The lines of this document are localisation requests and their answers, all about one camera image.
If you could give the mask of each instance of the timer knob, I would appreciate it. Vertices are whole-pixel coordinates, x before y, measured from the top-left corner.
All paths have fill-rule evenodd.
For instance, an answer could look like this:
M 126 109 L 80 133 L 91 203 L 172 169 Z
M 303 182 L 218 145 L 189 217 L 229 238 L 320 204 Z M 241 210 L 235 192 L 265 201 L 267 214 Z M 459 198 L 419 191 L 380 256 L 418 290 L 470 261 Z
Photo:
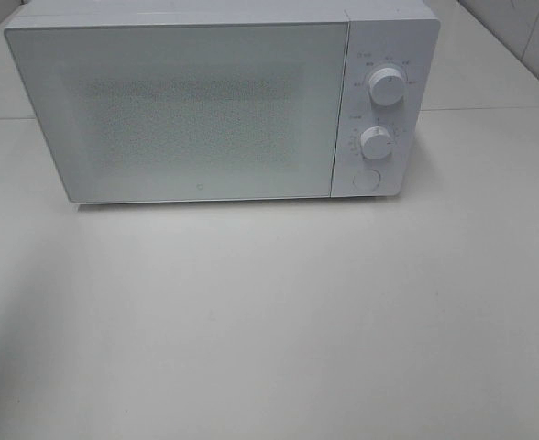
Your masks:
M 369 160 L 384 159 L 396 144 L 388 129 L 383 126 L 373 126 L 364 131 L 360 142 L 361 152 Z
M 382 67 L 369 77 L 369 94 L 378 105 L 394 105 L 406 93 L 406 75 L 399 67 Z

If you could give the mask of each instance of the power level knob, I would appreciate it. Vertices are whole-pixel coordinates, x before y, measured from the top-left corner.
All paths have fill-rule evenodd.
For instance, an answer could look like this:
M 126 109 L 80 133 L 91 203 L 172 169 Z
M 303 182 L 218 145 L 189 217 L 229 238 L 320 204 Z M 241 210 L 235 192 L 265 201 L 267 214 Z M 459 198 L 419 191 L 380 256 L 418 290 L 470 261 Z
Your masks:
M 373 126 L 364 131 L 360 141 L 361 152 L 369 160 L 384 159 L 396 144 L 388 129 L 383 126 Z
M 394 105 L 406 93 L 406 75 L 399 67 L 382 67 L 369 77 L 369 94 L 378 105 Z

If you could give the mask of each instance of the white microwave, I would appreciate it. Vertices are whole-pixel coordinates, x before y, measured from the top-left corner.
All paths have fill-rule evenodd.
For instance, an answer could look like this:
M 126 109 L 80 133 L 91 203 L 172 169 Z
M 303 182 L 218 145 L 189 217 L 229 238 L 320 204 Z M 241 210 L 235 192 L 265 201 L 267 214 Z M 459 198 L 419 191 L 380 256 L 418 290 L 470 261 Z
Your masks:
M 400 191 L 421 0 L 33 0 L 5 36 L 76 204 Z

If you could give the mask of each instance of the round button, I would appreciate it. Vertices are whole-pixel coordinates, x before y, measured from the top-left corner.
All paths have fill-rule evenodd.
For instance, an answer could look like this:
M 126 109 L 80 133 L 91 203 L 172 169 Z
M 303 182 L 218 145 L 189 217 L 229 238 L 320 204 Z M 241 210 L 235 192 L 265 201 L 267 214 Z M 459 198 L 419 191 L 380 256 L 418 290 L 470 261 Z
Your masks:
M 363 170 L 353 178 L 353 185 L 360 191 L 375 191 L 380 186 L 381 174 L 375 170 Z
M 406 75 L 399 67 L 383 67 L 369 77 L 369 94 L 378 105 L 394 105 L 406 93 Z
M 360 138 L 361 152 L 366 159 L 380 160 L 391 153 L 395 141 L 387 128 L 373 126 L 363 132 Z

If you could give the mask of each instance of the control panel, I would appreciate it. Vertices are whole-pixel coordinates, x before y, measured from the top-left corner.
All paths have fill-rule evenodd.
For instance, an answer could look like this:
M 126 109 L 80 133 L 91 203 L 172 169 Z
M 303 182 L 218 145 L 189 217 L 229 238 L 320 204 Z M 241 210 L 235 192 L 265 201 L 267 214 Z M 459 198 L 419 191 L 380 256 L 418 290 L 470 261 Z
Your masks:
M 394 195 L 413 142 L 438 21 L 352 21 L 332 197 Z

